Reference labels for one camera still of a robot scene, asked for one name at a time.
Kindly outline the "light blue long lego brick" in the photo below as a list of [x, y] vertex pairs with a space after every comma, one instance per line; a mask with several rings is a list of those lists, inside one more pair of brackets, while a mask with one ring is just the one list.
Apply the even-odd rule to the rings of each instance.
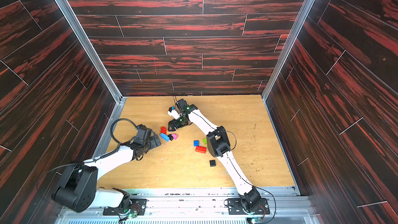
[[166, 134], [161, 133], [160, 136], [161, 136], [161, 138], [163, 138], [163, 139], [166, 140], [167, 142], [170, 141], [170, 138], [169, 138]]

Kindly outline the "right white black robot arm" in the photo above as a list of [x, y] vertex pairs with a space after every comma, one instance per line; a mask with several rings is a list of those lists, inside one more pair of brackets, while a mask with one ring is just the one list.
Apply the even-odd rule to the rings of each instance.
[[176, 131], [192, 123], [206, 134], [207, 150], [219, 160], [229, 173], [237, 189], [243, 210], [250, 214], [255, 212], [261, 201], [260, 193], [249, 182], [236, 162], [227, 130], [223, 126], [217, 126], [210, 122], [195, 105], [188, 105], [184, 99], [170, 107], [168, 114], [173, 117], [173, 120], [169, 122], [169, 131]]

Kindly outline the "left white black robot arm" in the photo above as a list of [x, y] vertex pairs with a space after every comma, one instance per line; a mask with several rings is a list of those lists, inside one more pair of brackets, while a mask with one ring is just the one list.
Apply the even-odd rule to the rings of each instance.
[[159, 136], [144, 125], [137, 126], [132, 140], [99, 157], [66, 166], [51, 198], [77, 213], [88, 208], [129, 209], [128, 193], [120, 189], [102, 189], [97, 181], [117, 167], [139, 160], [149, 150], [161, 145]]

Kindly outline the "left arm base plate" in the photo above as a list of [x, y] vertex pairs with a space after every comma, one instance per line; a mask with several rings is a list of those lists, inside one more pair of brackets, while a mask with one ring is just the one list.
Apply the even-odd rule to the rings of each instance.
[[147, 207], [147, 199], [123, 200], [118, 207], [104, 208], [104, 216], [131, 217], [143, 216]]

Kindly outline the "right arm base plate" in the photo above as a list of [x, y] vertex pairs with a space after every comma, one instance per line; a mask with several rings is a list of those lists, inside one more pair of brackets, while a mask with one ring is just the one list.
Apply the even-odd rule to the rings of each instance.
[[224, 201], [229, 215], [269, 215], [270, 209], [266, 198], [257, 203], [243, 203], [240, 198], [228, 198]]

